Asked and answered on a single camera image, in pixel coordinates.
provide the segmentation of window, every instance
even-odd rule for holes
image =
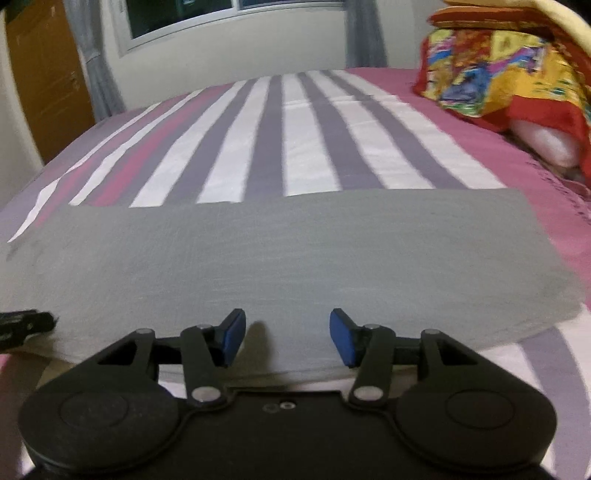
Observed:
[[[121,53],[200,24],[297,7],[342,8],[343,0],[111,0]]]

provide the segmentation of white pillow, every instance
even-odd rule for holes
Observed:
[[[570,134],[525,120],[511,120],[511,130],[544,160],[562,168],[579,165],[581,145]]]

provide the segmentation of white wall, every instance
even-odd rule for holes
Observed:
[[[388,65],[413,69],[420,61],[423,38],[433,29],[427,18],[439,8],[442,0],[376,0]]]
[[[4,15],[3,11],[0,14],[0,208],[43,165],[22,112],[12,76]]]
[[[345,67],[345,12],[293,8],[220,20],[119,55],[102,0],[106,58],[128,109],[237,80]]]

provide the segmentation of stack of folded blankets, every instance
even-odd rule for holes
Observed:
[[[510,133],[555,174],[591,187],[587,21],[555,0],[445,1],[414,91]]]

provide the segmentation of bed sheet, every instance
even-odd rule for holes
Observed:
[[[347,189],[497,189],[526,195],[586,287],[581,315],[483,352],[553,402],[544,459],[564,480],[591,474],[591,213],[527,153],[411,93],[416,71],[308,72],[216,86],[108,119],[82,135],[0,212],[0,241],[61,205],[157,207]],[[15,430],[22,399],[68,365],[0,356],[0,472],[27,468]],[[403,375],[408,384],[412,375]],[[347,389],[350,379],[290,388]],[[178,385],[167,384],[178,391]]]

